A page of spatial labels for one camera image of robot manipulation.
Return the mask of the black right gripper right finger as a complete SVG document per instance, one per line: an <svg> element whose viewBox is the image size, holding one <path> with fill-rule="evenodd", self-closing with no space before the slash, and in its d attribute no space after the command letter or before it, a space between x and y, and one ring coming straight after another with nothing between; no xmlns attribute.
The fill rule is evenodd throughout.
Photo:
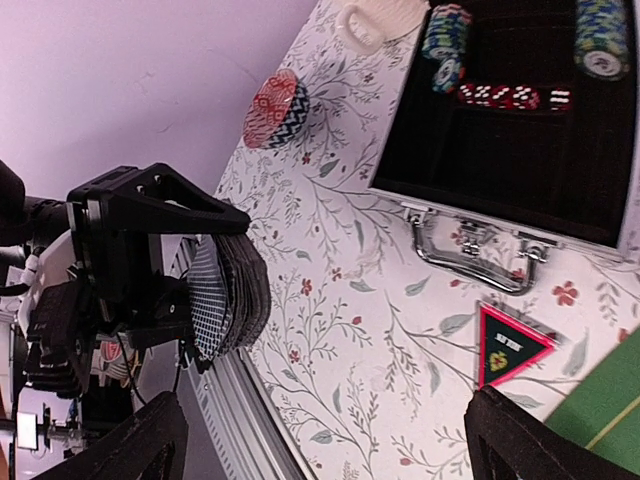
<svg viewBox="0 0 640 480"><path fill-rule="evenodd" d="M554 433L494 387L464 414L475 479L633 479L635 474Z"/></svg>

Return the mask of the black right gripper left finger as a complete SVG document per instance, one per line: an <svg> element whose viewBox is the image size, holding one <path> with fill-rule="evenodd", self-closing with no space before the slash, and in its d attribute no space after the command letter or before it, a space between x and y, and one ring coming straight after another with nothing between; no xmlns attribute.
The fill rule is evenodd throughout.
<svg viewBox="0 0 640 480"><path fill-rule="evenodd" d="M181 480L188 423L178 397L163 391L90 448L39 474L51 480Z"/></svg>

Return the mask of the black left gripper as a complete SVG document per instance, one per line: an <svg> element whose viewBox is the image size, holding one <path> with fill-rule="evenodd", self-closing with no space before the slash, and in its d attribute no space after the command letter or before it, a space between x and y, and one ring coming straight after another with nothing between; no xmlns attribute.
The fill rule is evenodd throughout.
<svg viewBox="0 0 640 480"><path fill-rule="evenodd" d="M196 346L187 280L153 279L164 270L158 234L244 234L249 215L164 163L116 167L71 190L67 205L74 253L99 319L124 322L137 350L178 341L204 373L210 361Z"/></svg>

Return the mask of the blue playing card deck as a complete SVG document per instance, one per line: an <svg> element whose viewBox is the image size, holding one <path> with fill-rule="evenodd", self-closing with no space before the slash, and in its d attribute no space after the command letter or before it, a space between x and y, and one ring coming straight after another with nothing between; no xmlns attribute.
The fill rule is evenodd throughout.
<svg viewBox="0 0 640 480"><path fill-rule="evenodd" d="M196 358L251 346L271 315L266 262L245 234L202 235L186 275Z"/></svg>

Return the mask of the aluminium poker case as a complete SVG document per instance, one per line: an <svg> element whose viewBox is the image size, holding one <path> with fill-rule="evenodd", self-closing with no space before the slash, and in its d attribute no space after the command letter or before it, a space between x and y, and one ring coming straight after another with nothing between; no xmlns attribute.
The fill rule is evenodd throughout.
<svg viewBox="0 0 640 480"><path fill-rule="evenodd" d="M553 250L613 262L639 231L639 5L623 1L629 72L574 63L576 1L435 1L419 31L371 189L401 204L425 263L513 296ZM431 10L473 16L466 73L448 94L421 48ZM568 88L563 112L494 110L457 99L465 83Z"/></svg>

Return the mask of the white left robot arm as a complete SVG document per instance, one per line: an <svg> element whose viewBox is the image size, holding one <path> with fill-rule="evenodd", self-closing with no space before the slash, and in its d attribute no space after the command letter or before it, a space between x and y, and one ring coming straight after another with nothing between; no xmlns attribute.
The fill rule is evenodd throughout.
<svg viewBox="0 0 640 480"><path fill-rule="evenodd" d="M44 368L77 369L86 342L124 333L135 349L195 337L184 280L162 265L169 234L247 232L250 217L215 199L171 167L117 167L69 192L65 201L29 197L1 167L1 244L41 260L64 234L72 255L54 267L64 280L44 289L27 315L25 337Z"/></svg>

